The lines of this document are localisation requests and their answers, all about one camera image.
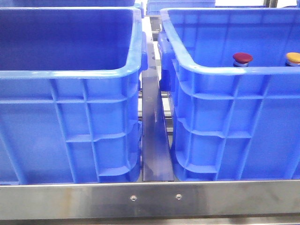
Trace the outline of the blue bin holding buttons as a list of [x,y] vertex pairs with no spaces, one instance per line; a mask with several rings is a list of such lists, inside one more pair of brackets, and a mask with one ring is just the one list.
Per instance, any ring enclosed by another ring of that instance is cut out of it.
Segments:
[[0,183],[135,182],[141,11],[0,10]]

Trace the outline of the metal rack frame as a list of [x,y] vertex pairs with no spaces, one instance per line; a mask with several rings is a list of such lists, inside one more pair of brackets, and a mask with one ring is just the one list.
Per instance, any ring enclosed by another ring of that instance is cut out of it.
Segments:
[[300,178],[181,181],[167,142],[157,78],[143,79],[135,182],[0,184],[0,218],[115,218],[299,213]]

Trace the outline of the blue empty target bin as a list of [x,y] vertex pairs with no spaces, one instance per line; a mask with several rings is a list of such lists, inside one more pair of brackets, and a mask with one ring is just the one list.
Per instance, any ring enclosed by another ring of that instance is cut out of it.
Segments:
[[[300,177],[297,8],[165,8],[159,48],[170,75],[171,157],[181,181]],[[235,53],[248,67],[234,67]]]

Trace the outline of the yellow button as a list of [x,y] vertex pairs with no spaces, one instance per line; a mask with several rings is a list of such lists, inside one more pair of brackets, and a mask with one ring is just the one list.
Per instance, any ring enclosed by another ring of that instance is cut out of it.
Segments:
[[286,55],[287,66],[299,67],[300,66],[300,53],[299,52],[288,52]]

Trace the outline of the blue crates in background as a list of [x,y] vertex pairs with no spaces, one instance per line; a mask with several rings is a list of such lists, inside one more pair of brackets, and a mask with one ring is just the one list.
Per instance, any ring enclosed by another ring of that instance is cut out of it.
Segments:
[[146,15],[160,15],[163,8],[214,8],[215,0],[148,0]]

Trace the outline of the red button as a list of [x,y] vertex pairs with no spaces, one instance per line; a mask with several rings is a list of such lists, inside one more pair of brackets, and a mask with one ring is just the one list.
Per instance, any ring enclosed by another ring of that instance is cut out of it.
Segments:
[[253,56],[245,52],[237,52],[232,58],[234,59],[234,67],[248,67],[249,63],[253,60]]

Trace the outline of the blue bin behind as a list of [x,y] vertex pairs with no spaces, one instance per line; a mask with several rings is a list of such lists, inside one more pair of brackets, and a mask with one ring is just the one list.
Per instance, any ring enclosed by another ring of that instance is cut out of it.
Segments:
[[1,7],[134,7],[143,11],[141,0],[1,0]]

